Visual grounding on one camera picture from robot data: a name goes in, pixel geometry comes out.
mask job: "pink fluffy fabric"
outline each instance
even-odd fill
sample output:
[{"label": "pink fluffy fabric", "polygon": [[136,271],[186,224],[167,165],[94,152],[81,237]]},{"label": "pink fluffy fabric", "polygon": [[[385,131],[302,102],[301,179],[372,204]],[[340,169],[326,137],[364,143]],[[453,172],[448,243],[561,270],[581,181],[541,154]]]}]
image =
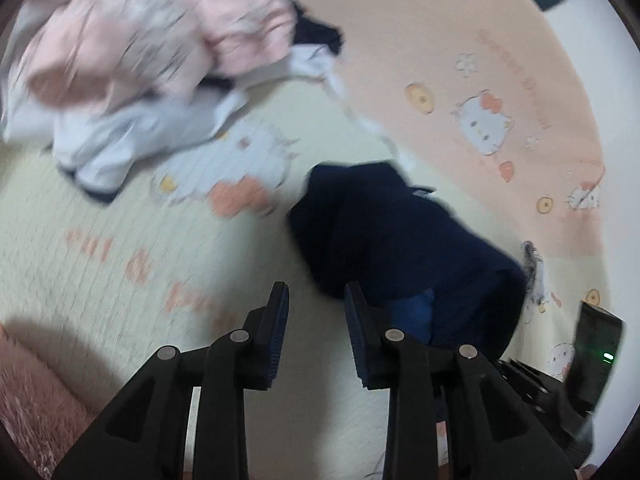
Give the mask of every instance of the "pink fluffy fabric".
[{"label": "pink fluffy fabric", "polygon": [[0,326],[0,421],[45,480],[94,416],[34,354]]}]

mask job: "white surface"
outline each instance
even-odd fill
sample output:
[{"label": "white surface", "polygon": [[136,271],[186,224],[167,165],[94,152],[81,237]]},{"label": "white surface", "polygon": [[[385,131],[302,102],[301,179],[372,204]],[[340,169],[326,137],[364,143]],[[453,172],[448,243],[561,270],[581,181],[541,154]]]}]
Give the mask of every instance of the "white surface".
[{"label": "white surface", "polygon": [[640,52],[607,0],[565,0],[547,19],[582,78],[595,115],[607,168],[602,181],[603,236],[613,312],[626,337],[594,416],[601,464],[640,403],[640,308],[636,289],[640,235]]}]

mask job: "metal screw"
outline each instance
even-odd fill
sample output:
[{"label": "metal screw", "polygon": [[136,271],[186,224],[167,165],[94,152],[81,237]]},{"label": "metal screw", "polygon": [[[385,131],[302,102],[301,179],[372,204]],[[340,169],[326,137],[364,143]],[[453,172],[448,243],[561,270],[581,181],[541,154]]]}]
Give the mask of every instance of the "metal screw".
[{"label": "metal screw", "polygon": [[231,341],[234,343],[244,343],[247,339],[249,339],[249,333],[246,330],[234,330],[231,333]]},{"label": "metal screw", "polygon": [[175,348],[172,346],[163,346],[158,350],[158,359],[168,361],[175,357]]},{"label": "metal screw", "polygon": [[462,345],[459,352],[462,357],[466,357],[467,359],[473,359],[478,355],[478,350],[472,345]]},{"label": "metal screw", "polygon": [[404,339],[404,332],[402,330],[398,330],[397,328],[390,328],[385,332],[385,337],[389,339],[389,341],[398,342]]}]

